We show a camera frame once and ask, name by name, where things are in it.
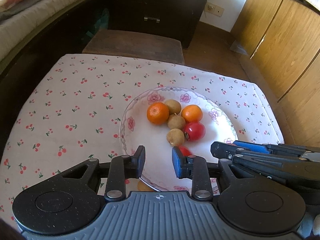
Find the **round red tomato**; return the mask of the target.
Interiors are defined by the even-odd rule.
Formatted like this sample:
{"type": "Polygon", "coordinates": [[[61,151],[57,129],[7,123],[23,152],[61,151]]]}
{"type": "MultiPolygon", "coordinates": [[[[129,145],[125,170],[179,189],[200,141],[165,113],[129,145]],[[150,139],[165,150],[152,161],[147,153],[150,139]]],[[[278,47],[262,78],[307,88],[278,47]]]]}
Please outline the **round red tomato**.
{"type": "Polygon", "coordinates": [[[180,152],[183,154],[183,156],[187,157],[187,156],[193,155],[187,147],[184,147],[181,145],[178,148],[179,148],[180,152]]]}

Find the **small red tomato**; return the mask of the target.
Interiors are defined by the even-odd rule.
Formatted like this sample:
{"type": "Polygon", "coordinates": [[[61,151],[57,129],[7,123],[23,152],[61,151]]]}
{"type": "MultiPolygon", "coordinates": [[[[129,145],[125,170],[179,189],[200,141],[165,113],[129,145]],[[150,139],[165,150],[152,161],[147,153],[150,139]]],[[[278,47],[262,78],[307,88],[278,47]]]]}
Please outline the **small red tomato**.
{"type": "Polygon", "coordinates": [[[200,122],[190,122],[184,127],[183,132],[188,141],[197,141],[205,136],[206,128],[200,122]]]}

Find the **orange mandarin back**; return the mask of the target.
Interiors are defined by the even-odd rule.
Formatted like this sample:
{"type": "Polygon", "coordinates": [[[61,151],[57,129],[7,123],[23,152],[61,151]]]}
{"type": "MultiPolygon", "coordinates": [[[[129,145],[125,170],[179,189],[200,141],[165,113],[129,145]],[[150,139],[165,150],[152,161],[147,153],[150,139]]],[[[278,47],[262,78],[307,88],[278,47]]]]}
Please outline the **orange mandarin back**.
{"type": "Polygon", "coordinates": [[[185,122],[200,122],[203,118],[202,109],[197,105],[188,105],[181,111],[185,122]]]}

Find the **orange mandarin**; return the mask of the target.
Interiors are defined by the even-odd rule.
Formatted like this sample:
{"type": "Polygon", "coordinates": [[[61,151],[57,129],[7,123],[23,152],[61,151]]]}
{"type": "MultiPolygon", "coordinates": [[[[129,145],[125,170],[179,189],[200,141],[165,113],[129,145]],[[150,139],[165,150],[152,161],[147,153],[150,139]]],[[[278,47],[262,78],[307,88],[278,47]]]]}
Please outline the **orange mandarin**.
{"type": "Polygon", "coordinates": [[[185,122],[200,122],[203,118],[202,109],[197,105],[188,105],[181,111],[185,122]]]}
{"type": "Polygon", "coordinates": [[[162,125],[169,118],[169,108],[162,102],[156,102],[147,109],[147,119],[154,125],[162,125]]]}

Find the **brown round fruit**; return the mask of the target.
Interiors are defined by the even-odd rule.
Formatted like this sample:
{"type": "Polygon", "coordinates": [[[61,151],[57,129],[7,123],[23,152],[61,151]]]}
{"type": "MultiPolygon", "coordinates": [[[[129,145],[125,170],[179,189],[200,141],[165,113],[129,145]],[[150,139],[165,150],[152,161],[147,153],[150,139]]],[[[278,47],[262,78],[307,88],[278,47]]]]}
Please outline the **brown round fruit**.
{"type": "Polygon", "coordinates": [[[169,116],[168,120],[167,120],[167,126],[170,128],[170,129],[184,129],[185,127],[185,119],[180,116],[180,115],[177,115],[177,114],[172,114],[169,116]]]}
{"type": "Polygon", "coordinates": [[[166,100],[164,102],[164,104],[168,107],[169,109],[169,114],[172,115],[172,114],[180,114],[181,112],[181,104],[174,100],[174,99],[169,99],[169,100],[166,100]]]}

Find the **brown round fruit front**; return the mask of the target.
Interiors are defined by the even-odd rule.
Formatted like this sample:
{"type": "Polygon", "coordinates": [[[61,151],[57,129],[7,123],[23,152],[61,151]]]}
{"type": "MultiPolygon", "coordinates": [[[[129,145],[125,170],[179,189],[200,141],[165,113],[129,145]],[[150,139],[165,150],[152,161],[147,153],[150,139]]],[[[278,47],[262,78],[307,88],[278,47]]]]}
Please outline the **brown round fruit front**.
{"type": "Polygon", "coordinates": [[[169,99],[169,100],[166,100],[164,102],[164,104],[168,107],[169,109],[169,114],[172,115],[172,114],[180,114],[181,112],[181,104],[174,100],[174,99],[169,99]]]}

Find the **pale yellowish fruit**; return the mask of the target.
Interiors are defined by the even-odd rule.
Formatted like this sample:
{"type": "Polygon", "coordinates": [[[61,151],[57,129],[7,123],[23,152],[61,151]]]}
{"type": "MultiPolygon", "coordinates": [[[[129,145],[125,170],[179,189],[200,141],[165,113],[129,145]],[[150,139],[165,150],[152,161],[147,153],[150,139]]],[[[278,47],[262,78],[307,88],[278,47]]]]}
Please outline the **pale yellowish fruit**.
{"type": "Polygon", "coordinates": [[[137,189],[138,189],[138,191],[143,191],[143,192],[154,192],[154,189],[152,189],[151,187],[146,185],[141,180],[139,180],[137,183],[137,189]]]}

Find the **white floral plate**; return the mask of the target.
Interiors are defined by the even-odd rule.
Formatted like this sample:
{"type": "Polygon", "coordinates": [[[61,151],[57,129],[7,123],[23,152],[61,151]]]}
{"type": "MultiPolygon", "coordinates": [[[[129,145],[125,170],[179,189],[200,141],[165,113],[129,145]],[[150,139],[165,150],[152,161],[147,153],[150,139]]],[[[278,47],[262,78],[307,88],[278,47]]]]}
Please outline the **white floral plate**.
{"type": "Polygon", "coordinates": [[[171,160],[177,146],[185,155],[199,155],[211,163],[213,142],[237,140],[227,114],[208,97],[180,87],[147,90],[134,98],[124,111],[120,143],[124,154],[145,146],[146,161],[141,181],[157,191],[191,189],[189,179],[178,179],[171,160]]]}

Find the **cherry print tablecloth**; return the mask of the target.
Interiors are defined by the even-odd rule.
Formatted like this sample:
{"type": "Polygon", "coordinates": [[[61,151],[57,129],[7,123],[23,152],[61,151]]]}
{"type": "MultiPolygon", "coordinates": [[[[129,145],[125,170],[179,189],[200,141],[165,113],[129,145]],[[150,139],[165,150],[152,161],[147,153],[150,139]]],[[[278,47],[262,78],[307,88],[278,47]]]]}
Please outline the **cherry print tablecloth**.
{"type": "Polygon", "coordinates": [[[5,140],[1,219],[15,225],[13,201],[28,187],[87,158],[106,162],[119,155],[120,120],[129,102],[167,86],[212,100],[242,141],[284,141],[267,98],[253,83],[172,63],[65,55],[36,83],[5,140]]]}

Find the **dark wooden stool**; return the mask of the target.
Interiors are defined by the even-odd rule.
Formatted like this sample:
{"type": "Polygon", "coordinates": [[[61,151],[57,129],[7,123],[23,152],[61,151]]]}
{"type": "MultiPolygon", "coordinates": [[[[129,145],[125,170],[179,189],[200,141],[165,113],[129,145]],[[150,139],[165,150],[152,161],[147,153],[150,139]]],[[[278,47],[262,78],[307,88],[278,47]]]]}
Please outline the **dark wooden stool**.
{"type": "Polygon", "coordinates": [[[99,30],[84,54],[124,56],[184,65],[180,41],[163,36],[121,30],[99,30]]]}

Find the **dark wooden drawer cabinet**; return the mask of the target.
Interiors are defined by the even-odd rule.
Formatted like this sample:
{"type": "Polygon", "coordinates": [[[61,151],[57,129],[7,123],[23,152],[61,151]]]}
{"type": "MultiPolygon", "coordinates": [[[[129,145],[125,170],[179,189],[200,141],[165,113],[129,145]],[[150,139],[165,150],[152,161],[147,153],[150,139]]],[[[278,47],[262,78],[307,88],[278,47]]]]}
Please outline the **dark wooden drawer cabinet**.
{"type": "Polygon", "coordinates": [[[108,27],[173,38],[188,48],[207,0],[107,0],[108,27]]]}

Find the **wall power outlet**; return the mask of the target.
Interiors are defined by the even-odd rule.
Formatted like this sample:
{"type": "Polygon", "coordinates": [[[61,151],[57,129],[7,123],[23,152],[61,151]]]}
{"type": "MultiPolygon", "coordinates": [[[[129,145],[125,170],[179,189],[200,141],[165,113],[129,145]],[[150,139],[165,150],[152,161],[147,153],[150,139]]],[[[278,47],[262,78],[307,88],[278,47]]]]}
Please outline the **wall power outlet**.
{"type": "Polygon", "coordinates": [[[214,5],[213,3],[207,2],[204,12],[213,14],[217,17],[221,17],[223,15],[224,9],[218,5],[214,5]]]}

